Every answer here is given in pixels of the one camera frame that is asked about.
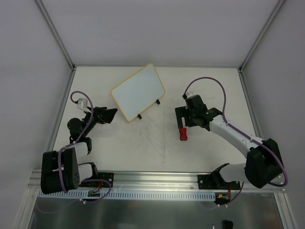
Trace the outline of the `yellow-framed whiteboard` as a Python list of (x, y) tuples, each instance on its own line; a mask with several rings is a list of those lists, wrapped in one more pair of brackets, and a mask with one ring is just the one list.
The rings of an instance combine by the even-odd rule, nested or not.
[(154, 64), (150, 63), (112, 88), (110, 94), (126, 121), (131, 122), (160, 100), (165, 88)]

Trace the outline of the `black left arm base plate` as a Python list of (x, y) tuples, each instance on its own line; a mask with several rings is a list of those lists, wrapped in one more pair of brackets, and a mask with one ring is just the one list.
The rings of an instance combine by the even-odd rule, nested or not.
[(106, 180), (110, 183), (111, 187), (113, 187), (114, 183), (114, 173), (112, 172), (104, 172), (104, 171), (99, 171), (98, 172), (98, 179), (103, 179)]

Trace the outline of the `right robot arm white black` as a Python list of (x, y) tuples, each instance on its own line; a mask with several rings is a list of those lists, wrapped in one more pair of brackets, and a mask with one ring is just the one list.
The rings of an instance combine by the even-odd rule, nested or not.
[(273, 139), (252, 137), (225, 120), (223, 112), (208, 109), (197, 94), (183, 95), (185, 106), (175, 108), (180, 140), (186, 141), (187, 128), (199, 126), (212, 132), (235, 147), (244, 157), (245, 163), (225, 163), (216, 168), (207, 179), (217, 188), (225, 188), (230, 182), (247, 181), (256, 188), (269, 184), (281, 186), (272, 181), (284, 173), (284, 165), (278, 144)]

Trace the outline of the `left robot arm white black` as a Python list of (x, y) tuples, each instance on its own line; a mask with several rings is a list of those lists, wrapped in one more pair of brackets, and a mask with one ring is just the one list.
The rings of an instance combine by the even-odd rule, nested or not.
[(110, 124), (118, 109), (95, 107), (93, 113), (85, 111), (83, 119), (72, 118), (67, 123), (70, 144), (61, 152), (49, 151), (42, 156), (41, 191), (43, 194), (67, 193), (79, 186), (98, 185), (102, 176), (93, 162), (79, 162), (92, 151), (89, 132), (96, 124)]

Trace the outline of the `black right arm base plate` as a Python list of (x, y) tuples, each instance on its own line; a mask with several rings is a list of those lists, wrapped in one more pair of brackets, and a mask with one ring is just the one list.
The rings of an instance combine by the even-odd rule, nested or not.
[(198, 188), (208, 190), (239, 190), (240, 182), (225, 182), (218, 174), (199, 174), (197, 176)]

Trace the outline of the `red bone-shaped whiteboard eraser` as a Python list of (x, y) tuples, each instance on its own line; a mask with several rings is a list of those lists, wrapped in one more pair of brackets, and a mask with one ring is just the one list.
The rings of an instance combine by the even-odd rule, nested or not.
[(188, 136), (187, 136), (187, 128), (183, 127), (179, 129), (179, 134), (180, 134), (180, 140), (181, 141), (187, 141)]

